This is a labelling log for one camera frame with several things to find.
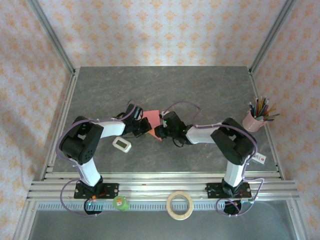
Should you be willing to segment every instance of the patterned wallpaper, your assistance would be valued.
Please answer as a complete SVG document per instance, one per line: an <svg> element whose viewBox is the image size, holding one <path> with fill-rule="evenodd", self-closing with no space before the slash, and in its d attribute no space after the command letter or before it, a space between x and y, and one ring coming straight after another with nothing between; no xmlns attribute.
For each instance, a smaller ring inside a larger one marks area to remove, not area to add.
<svg viewBox="0 0 320 240"><path fill-rule="evenodd" d="M297 180L307 220L320 235L320 1L297 1L255 76L277 103L272 124L285 175Z"/></svg>
<svg viewBox="0 0 320 240"><path fill-rule="evenodd" d="M70 78L26 0L0 2L0 239L12 239Z"/></svg>
<svg viewBox="0 0 320 240"><path fill-rule="evenodd" d="M40 0L73 66L250 66L285 0Z"/></svg>

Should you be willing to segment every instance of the gray table surface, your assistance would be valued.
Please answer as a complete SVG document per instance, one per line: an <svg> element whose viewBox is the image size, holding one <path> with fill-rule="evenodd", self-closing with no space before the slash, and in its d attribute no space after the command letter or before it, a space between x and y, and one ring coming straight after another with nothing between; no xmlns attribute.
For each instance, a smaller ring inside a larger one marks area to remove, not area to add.
<svg viewBox="0 0 320 240"><path fill-rule="evenodd" d="M165 110L178 101L201 107L198 125L233 118L242 124L254 90L244 66L122 66L81 67L65 126L78 116L90 119L114 117L134 99L144 111ZM191 124L195 107L179 104L172 108ZM264 165L251 161L249 171L276 171L264 128L254 133ZM171 139L162 142L150 134L129 141L128 153L113 147L115 137L100 140L94 155L99 172L225 172L227 160L215 144L199 143L176 147ZM75 172L71 164L57 159L54 172Z"/></svg>

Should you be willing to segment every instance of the masking tape roll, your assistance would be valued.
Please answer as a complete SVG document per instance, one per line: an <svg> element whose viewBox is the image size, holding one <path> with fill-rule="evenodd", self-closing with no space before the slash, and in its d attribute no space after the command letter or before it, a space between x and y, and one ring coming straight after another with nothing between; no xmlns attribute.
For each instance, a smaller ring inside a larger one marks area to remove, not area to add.
<svg viewBox="0 0 320 240"><path fill-rule="evenodd" d="M181 196L184 197L186 199L186 201L188 202L188 210L184 213L184 214L176 214L173 210L172 210L172 200L177 197L177 196ZM193 210L194 210L194 202L192 201L192 198L190 197L190 195L184 191L175 191L173 193L171 193L168 197L168 199L166 200L166 209L170 215L170 217L172 217L175 220L185 220L188 217L190 217L190 215L192 214Z"/></svg>

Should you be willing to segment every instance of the pink cup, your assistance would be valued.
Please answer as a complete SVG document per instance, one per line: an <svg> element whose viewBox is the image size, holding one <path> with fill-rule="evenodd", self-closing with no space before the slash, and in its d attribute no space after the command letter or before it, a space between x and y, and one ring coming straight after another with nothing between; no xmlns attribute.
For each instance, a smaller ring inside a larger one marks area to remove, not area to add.
<svg viewBox="0 0 320 240"><path fill-rule="evenodd" d="M259 128L261 128L266 124L267 124L267 121L255 120L254 117L251 115L250 111L248 111L248 114L242 121L243 128L251 133L258 131Z"/></svg>

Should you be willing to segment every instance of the pink sticky note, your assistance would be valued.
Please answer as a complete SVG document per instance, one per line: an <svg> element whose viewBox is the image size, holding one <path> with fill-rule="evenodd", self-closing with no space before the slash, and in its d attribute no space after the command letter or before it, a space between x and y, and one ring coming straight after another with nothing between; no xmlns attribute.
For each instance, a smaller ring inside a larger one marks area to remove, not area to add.
<svg viewBox="0 0 320 240"><path fill-rule="evenodd" d="M158 139L159 141L162 141L161 138L156 136L155 133L155 127L160 125L160 117L159 117L159 110L152 110L152 111L144 111L143 112L143 117L147 117L148 121L152 127L152 129L150 131L148 131L149 134L151 134L152 136L154 136L156 139Z"/></svg>

